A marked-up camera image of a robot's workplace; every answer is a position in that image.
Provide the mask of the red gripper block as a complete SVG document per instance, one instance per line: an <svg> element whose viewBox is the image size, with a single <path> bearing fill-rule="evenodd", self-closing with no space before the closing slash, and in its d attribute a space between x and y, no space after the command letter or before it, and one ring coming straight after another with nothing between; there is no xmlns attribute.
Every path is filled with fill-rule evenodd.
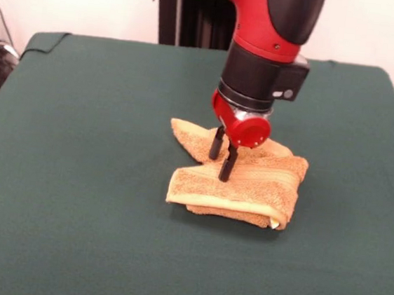
<svg viewBox="0 0 394 295"><path fill-rule="evenodd" d="M224 133L229 138L228 156L224 159L219 173L219 180L227 182L238 159L238 148L244 146L256 148L262 145L271 134L271 124L268 113L252 112L240 109L225 99L218 89L212 96L212 107L216 117L221 122L209 151L209 159L217 160L223 145Z"/></svg>

